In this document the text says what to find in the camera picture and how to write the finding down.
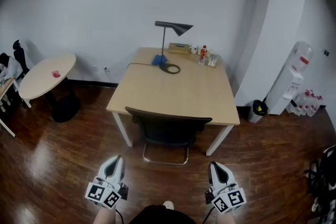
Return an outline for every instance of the red object on table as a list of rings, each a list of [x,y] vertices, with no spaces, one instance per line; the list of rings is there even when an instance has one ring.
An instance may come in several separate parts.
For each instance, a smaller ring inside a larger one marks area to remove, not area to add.
[[[59,72],[56,70],[56,71],[53,71],[51,72],[52,75],[54,76],[54,78],[58,78],[60,76]]]

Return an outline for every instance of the round table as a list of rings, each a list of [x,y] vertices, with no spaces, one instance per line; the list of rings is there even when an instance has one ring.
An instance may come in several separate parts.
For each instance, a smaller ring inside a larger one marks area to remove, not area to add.
[[[74,54],[63,54],[56,58],[42,60],[24,76],[19,87],[19,95],[28,100],[44,95],[53,108],[51,114],[56,122],[72,119],[80,108],[80,100],[67,78],[75,63]],[[58,71],[60,77],[55,78],[52,75],[53,71]],[[67,83],[69,95],[56,100],[50,90],[63,80]]]

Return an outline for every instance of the water bottle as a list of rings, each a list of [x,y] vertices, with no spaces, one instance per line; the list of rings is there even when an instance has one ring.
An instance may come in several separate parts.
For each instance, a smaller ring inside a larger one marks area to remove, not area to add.
[[[309,98],[310,98],[310,93],[309,93],[308,90],[306,90],[304,93],[302,93],[302,99],[301,99],[300,107],[301,107],[301,115],[303,115],[303,116],[305,116],[307,114]]]
[[[303,73],[313,56],[313,49],[304,41],[294,45],[289,55],[287,65],[297,73]]]
[[[309,110],[310,108],[310,99],[312,98],[311,95],[310,95],[310,92],[308,90],[305,91],[305,94],[307,93],[307,97],[304,101],[304,104],[303,104],[303,111],[305,112],[305,114],[307,114],[307,111]]]
[[[322,100],[323,100],[322,96],[317,96],[317,97],[313,98],[313,101],[310,105],[310,113],[308,114],[308,116],[310,116],[310,117],[314,116],[314,114],[320,108]]]
[[[310,98],[309,98],[308,108],[307,108],[307,115],[310,116],[310,117],[312,117],[315,114],[315,112],[317,111],[316,102],[317,102],[317,98],[316,98],[314,92],[312,90],[310,90]]]
[[[300,92],[293,100],[296,104],[296,107],[294,107],[291,103],[289,103],[287,111],[289,113],[294,113],[295,115],[305,115],[306,111],[304,109],[307,98],[309,97],[310,93],[308,90],[305,92]]]
[[[206,53],[207,53],[207,49],[206,49],[206,46],[204,45],[203,48],[201,49],[200,54],[199,54],[200,59],[199,59],[198,63],[200,65],[205,65]]]

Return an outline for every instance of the desk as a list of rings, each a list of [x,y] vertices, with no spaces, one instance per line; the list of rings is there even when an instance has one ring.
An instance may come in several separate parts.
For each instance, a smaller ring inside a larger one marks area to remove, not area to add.
[[[67,74],[74,67],[76,56],[74,54],[63,54],[52,59],[45,59],[35,65],[23,78],[19,95],[23,99],[34,99],[44,95],[53,108],[52,118],[56,122],[64,122],[72,119],[80,108],[80,100],[75,95]],[[60,76],[52,76],[53,71],[58,71]],[[63,80],[67,81],[69,95],[56,101],[50,92]]]
[[[9,87],[14,84],[14,87],[18,90],[18,85],[16,83],[16,81],[14,80],[14,78],[11,78],[9,80],[7,80],[5,82],[5,84],[3,84],[1,87],[0,87],[0,100],[2,99],[2,97],[5,95],[5,93],[8,91]],[[30,105],[29,101],[27,100],[24,100],[27,104],[27,106],[29,108],[31,108],[32,106]],[[13,133],[11,131],[10,128],[8,128],[8,126],[0,119],[0,124],[12,135],[15,137],[15,133]]]
[[[158,48],[140,48],[132,62],[151,63]],[[119,117],[128,114],[125,106],[168,115],[212,118],[209,124],[225,125],[206,151],[210,156],[234,125],[239,125],[235,100],[221,59],[216,68],[198,64],[198,55],[164,52],[170,63],[181,72],[168,74],[160,68],[129,65],[116,88],[107,110],[113,113],[118,127],[129,146],[132,146]]]

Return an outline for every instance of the desk lamp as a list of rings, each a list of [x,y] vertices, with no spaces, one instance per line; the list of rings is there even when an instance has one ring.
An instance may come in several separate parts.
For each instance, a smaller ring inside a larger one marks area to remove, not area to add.
[[[160,22],[160,21],[157,20],[155,22],[155,26],[164,27],[164,29],[163,29],[163,40],[162,40],[161,62],[159,64],[159,67],[160,67],[160,69],[162,71],[164,71],[166,73],[177,74],[177,73],[179,73],[181,71],[181,69],[180,69],[179,66],[174,65],[172,63],[163,62],[163,57],[164,57],[164,55],[163,55],[163,47],[164,47],[164,36],[166,34],[166,28],[172,28],[178,36],[181,36],[182,34],[184,34],[185,32],[187,32],[190,28],[192,28],[193,25]],[[176,72],[170,71],[169,70],[170,67],[176,67],[176,68],[178,68],[178,71],[176,71]]]

